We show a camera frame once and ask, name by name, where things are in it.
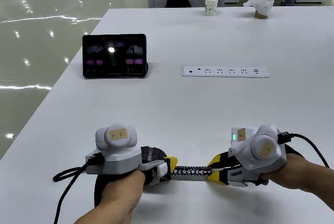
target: power outlet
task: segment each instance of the power outlet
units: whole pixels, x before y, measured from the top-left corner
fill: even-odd
[[[265,67],[184,66],[183,76],[268,78]]]
[[[206,74],[211,74],[212,73],[212,68],[210,67],[207,67],[205,68],[205,71],[204,71]]]

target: hand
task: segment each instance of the hand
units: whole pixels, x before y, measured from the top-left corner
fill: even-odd
[[[144,174],[140,171],[134,171],[121,180],[108,183],[103,190],[101,204],[117,202],[117,204],[132,211],[140,200],[144,181]]]
[[[308,177],[312,176],[308,171],[315,165],[295,154],[287,154],[287,159],[288,162],[284,167],[274,172],[261,174],[261,178],[264,180],[272,180],[286,188],[299,188],[308,191]]]
[[[130,223],[131,212],[140,200],[144,181],[144,174],[140,171],[135,171],[121,180],[108,183],[103,190],[101,203],[75,223]]]

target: wrist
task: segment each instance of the wrist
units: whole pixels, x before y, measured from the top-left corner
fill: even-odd
[[[313,192],[314,188],[316,188],[316,177],[319,169],[321,169],[321,166],[309,162],[301,181],[301,190],[310,193]]]

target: white plastic casing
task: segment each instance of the white plastic casing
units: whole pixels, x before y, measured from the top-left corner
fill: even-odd
[[[111,133],[120,131],[124,138],[118,137],[111,140]],[[137,133],[131,126],[113,124],[110,127],[101,128],[95,133],[96,147],[100,151],[110,151],[118,148],[129,148],[137,145]]]
[[[242,128],[232,128],[231,154],[236,156],[246,170],[269,166],[281,157],[281,149],[277,143],[278,131],[275,126],[247,127],[243,141],[233,139],[233,135],[237,136],[240,129]]]

